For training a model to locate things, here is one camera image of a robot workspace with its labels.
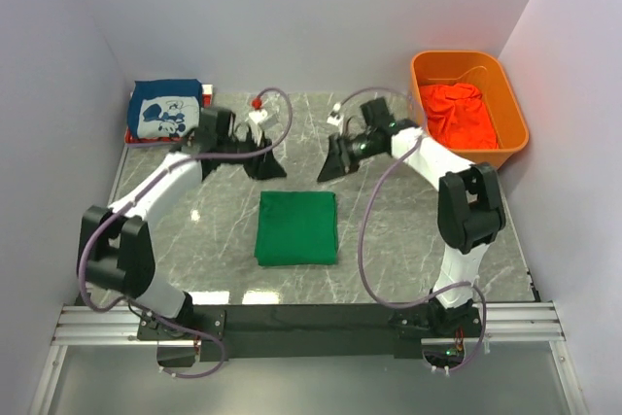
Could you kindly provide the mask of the green t shirt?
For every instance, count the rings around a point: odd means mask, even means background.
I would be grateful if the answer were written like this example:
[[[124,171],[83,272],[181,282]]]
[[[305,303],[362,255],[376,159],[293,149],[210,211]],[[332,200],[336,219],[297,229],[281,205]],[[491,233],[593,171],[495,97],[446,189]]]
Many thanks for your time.
[[[337,200],[331,191],[264,191],[254,257],[261,267],[334,265]]]

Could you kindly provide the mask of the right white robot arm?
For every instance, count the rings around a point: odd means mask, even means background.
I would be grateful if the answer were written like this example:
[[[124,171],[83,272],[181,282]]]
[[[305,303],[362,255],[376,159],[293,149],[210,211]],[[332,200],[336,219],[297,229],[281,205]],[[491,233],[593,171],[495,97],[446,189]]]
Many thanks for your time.
[[[457,156],[414,121],[396,119],[385,98],[363,103],[361,112],[364,130],[350,135],[341,106],[333,106],[328,123],[338,130],[328,138],[327,159],[317,180],[355,173],[361,161],[386,154],[431,184],[437,192],[443,259],[430,294],[408,307],[417,328],[433,335],[452,333],[474,314],[472,295],[481,261],[506,224],[497,170]]]

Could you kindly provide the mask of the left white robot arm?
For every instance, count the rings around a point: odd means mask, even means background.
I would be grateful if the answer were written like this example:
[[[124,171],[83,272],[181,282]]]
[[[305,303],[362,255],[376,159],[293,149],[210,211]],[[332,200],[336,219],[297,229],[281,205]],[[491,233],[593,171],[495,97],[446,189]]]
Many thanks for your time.
[[[170,148],[157,169],[133,191],[107,207],[92,206],[84,213],[77,263],[82,290],[92,284],[177,326],[193,322],[190,294],[156,273],[152,228],[187,191],[199,187],[223,164],[242,166],[256,181],[287,175],[273,154],[276,142],[252,121],[245,123],[245,136],[237,136],[235,119],[225,108],[202,110],[198,125]]]

